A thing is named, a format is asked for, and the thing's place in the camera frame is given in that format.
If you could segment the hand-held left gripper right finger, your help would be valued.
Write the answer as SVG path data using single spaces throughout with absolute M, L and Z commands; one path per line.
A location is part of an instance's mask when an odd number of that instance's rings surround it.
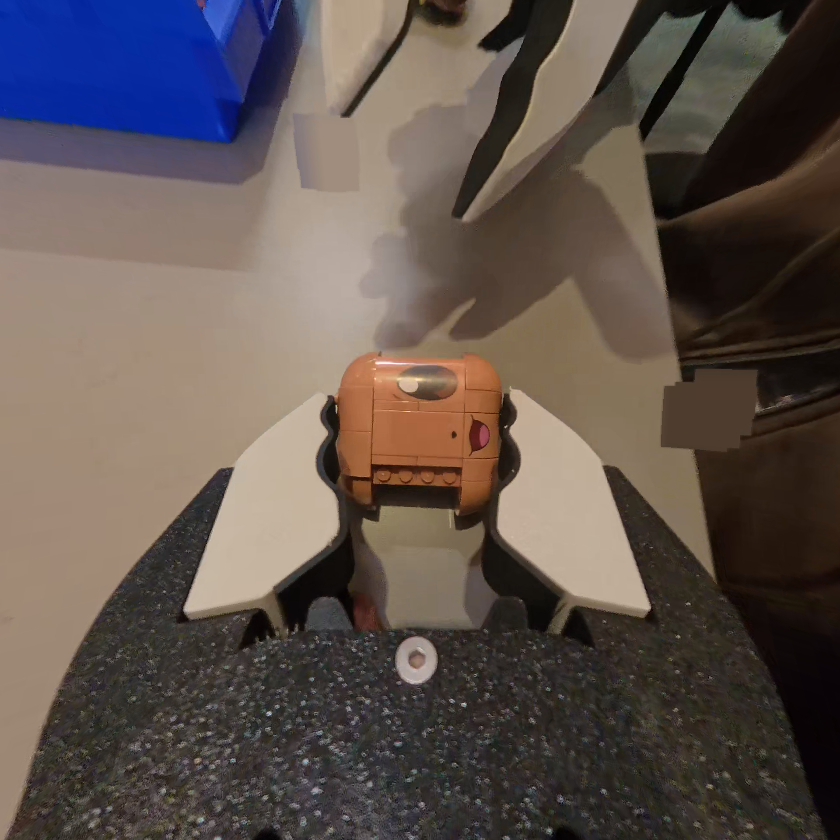
M 519 389 L 502 428 L 516 458 L 486 520 L 486 553 L 499 550 L 551 593 L 550 621 L 573 609 L 645 619 L 651 603 L 598 454 Z

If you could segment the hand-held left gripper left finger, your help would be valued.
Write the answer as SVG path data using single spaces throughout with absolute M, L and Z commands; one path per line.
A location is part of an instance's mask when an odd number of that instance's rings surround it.
M 323 466 L 332 399 L 312 395 L 239 456 L 184 603 L 191 621 L 259 610 L 341 540 L 341 499 Z

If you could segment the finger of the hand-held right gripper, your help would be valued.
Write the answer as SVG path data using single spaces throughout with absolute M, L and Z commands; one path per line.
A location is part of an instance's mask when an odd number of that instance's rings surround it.
M 320 36 L 327 108 L 351 117 L 401 47 L 417 1 L 322 1 Z
M 476 221 L 557 143 L 599 89 L 639 4 L 510 2 L 479 47 L 500 52 L 521 43 L 500 79 L 496 106 L 455 199 L 454 218 Z

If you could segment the brown lego assembly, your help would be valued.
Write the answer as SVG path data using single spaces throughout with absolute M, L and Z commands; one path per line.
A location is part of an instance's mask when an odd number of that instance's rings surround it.
M 344 493 L 376 507 L 377 487 L 455 493 L 455 512 L 482 511 L 498 479 L 501 379 L 473 353 L 455 359 L 364 354 L 335 396 Z

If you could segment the large blue plastic bin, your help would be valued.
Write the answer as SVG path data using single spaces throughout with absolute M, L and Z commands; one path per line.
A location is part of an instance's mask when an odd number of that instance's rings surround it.
M 2 1 L 1 116 L 228 143 L 279 1 Z

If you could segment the brown hooded jacket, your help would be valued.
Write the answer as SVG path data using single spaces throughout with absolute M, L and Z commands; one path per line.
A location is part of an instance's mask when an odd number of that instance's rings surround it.
M 659 244 L 680 362 L 755 370 L 749 435 L 698 453 L 710 547 L 838 838 L 839 2 L 808 2 Z

